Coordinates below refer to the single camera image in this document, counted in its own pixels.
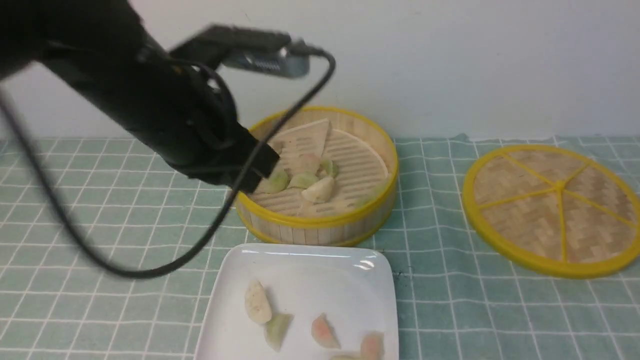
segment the white wall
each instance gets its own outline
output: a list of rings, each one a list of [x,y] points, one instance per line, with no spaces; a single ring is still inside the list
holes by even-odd
[[[338,71],[314,101],[396,136],[640,134],[638,0],[133,0],[166,47],[210,22],[288,31],[330,50]],[[221,73],[249,125],[304,81]],[[9,80],[38,135],[124,133],[54,76]]]

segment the pink dumpling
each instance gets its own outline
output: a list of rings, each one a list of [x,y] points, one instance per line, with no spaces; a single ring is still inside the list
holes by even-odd
[[[381,332],[372,331],[367,334],[360,344],[360,357],[362,360],[380,360],[384,353]]]
[[[323,348],[340,348],[340,343],[338,339],[335,338],[333,329],[324,313],[311,323],[311,336],[313,336],[316,343]]]

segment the robotic arm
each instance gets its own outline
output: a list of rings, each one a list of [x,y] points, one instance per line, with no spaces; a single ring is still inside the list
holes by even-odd
[[[127,0],[0,0],[0,30],[0,80],[39,61],[176,171],[232,188],[209,230],[183,256],[150,270],[112,265],[85,244],[67,218],[24,130],[0,96],[0,110],[71,239],[96,264],[129,278],[166,275],[204,248],[238,192],[252,193],[277,164],[279,156],[266,142],[335,70],[333,56],[323,50],[257,29],[213,25],[165,51]],[[215,69],[224,64],[300,78],[308,73],[310,56],[326,58],[329,70],[264,138],[256,139],[237,122],[233,97]]]

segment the square plate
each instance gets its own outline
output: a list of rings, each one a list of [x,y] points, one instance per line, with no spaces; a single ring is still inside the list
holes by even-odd
[[[252,279],[265,287],[274,312],[294,315],[280,352],[264,339],[263,326],[244,310]],[[320,347],[311,323],[321,313],[341,350]],[[196,360],[329,360],[357,355],[369,331],[384,333],[384,360],[398,360],[396,293],[387,259],[349,247],[246,244],[222,262],[196,346]]]

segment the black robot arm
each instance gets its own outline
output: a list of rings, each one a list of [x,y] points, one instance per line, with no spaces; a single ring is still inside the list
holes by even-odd
[[[308,56],[293,53],[302,43],[255,29],[211,26],[165,51],[127,0],[0,0],[0,26],[0,79],[39,61],[169,166],[210,184],[231,186],[258,142],[214,70],[308,72]],[[240,190],[253,192],[278,160],[263,147]]]

